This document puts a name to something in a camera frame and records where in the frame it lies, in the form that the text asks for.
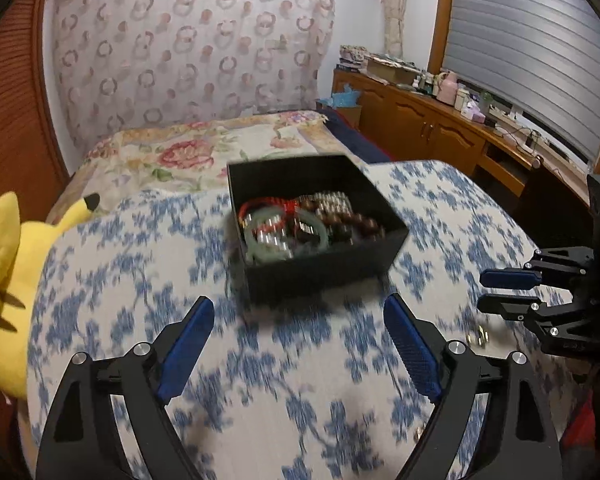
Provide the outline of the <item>pink kettle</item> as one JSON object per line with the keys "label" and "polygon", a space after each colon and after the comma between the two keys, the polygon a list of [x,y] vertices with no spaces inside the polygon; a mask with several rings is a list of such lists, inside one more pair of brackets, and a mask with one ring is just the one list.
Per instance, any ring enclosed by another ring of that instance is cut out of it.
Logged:
{"label": "pink kettle", "polygon": [[456,73],[441,72],[437,78],[437,88],[436,99],[446,105],[453,106],[457,94]]}

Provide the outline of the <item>cardboard box on cabinet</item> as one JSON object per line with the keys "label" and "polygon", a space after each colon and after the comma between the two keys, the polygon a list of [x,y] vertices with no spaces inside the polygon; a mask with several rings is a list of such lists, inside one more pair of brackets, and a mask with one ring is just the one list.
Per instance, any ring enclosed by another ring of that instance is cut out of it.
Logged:
{"label": "cardboard box on cabinet", "polygon": [[371,55],[366,61],[366,74],[387,81],[388,84],[407,84],[410,86],[420,74],[420,70],[410,64]]}

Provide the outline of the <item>wooden louvered wardrobe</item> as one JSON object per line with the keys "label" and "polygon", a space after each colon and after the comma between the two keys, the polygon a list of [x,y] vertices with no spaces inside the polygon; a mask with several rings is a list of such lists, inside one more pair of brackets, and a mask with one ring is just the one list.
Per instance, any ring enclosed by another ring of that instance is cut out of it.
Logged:
{"label": "wooden louvered wardrobe", "polygon": [[69,183],[46,93],[45,0],[14,0],[0,19],[0,196],[15,192],[23,220],[43,220]]}

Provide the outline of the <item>wooden sideboard cabinet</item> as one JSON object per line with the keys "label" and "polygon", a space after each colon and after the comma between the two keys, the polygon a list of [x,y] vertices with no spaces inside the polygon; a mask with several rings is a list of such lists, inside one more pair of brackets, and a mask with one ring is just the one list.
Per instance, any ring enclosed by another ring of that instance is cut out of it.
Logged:
{"label": "wooden sideboard cabinet", "polygon": [[557,193],[588,204],[586,177],[551,159],[550,151],[542,146],[527,153],[520,131],[498,133],[428,96],[336,68],[332,91],[347,86],[361,92],[356,128],[393,160],[446,162],[512,204],[538,184],[546,171]]}

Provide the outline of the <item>green jade bangle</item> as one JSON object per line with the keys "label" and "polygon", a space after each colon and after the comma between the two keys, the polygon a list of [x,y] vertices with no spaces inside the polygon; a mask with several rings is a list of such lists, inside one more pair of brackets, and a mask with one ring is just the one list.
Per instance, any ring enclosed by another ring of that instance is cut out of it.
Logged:
{"label": "green jade bangle", "polygon": [[329,248],[325,223],[312,212],[267,206],[248,214],[242,228],[246,259],[252,264],[312,256]]}

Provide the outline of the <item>patterned sheer curtain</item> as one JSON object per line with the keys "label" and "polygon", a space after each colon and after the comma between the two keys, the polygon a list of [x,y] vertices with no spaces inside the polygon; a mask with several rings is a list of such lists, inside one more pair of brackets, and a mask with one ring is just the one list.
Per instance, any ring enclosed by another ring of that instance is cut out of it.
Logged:
{"label": "patterned sheer curtain", "polygon": [[53,60],[80,151],[133,128],[304,110],[335,0],[52,0]]}

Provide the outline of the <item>yellow plush toy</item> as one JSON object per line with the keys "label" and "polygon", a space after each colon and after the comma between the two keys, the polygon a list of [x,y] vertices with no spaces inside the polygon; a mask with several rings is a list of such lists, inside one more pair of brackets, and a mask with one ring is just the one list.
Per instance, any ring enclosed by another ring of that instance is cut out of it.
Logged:
{"label": "yellow plush toy", "polygon": [[27,396],[28,340],[33,304],[44,264],[62,234],[91,220],[97,193],[75,202],[55,224],[20,219],[18,197],[0,196],[0,390]]}

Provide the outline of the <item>black jewelry box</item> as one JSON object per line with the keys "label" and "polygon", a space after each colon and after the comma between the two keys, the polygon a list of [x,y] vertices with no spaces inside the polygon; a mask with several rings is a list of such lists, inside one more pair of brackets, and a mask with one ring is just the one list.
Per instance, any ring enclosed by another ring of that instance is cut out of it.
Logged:
{"label": "black jewelry box", "polygon": [[408,227],[344,155],[227,167],[240,260],[255,304],[386,274]]}

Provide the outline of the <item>floral bed quilt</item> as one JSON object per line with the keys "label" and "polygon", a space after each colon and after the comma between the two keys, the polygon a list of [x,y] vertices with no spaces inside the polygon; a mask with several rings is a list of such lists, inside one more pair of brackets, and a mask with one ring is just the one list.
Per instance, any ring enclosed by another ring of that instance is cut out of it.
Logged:
{"label": "floral bed quilt", "polygon": [[196,193],[227,184],[230,162],[338,153],[313,110],[129,129],[98,142],[47,216],[56,223],[79,197],[97,193],[106,214],[144,188]]}

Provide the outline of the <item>grey window blind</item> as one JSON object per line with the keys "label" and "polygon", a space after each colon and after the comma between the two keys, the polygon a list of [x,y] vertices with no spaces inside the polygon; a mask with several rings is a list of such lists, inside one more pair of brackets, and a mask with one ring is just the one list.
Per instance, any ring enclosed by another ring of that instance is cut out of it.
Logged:
{"label": "grey window blind", "polygon": [[586,0],[452,0],[443,67],[600,152],[600,19]]}

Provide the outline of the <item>blue tissue box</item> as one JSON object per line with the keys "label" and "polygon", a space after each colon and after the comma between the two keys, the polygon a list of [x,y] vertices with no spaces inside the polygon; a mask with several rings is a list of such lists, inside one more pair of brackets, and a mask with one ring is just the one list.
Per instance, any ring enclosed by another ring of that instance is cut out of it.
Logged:
{"label": "blue tissue box", "polygon": [[319,110],[334,110],[352,128],[357,129],[362,115],[362,106],[358,105],[361,94],[361,91],[354,90],[350,84],[345,84],[340,90],[332,92],[328,98],[318,99],[316,107]]}

